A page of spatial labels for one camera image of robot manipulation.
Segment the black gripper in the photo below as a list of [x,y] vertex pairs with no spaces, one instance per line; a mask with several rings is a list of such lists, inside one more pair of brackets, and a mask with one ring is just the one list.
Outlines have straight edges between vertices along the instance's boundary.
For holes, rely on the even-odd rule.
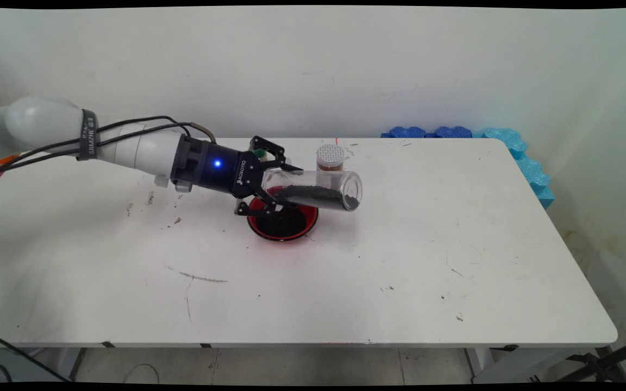
[[[272,159],[260,161],[255,153],[259,149]],[[187,192],[197,186],[231,194],[236,198],[237,216],[261,217],[289,207],[289,202],[274,198],[262,188],[264,173],[273,171],[300,172],[303,169],[291,164],[285,148],[260,136],[254,136],[249,150],[245,151],[182,136],[177,144],[171,181]],[[249,196],[258,199],[259,205],[243,200]]]

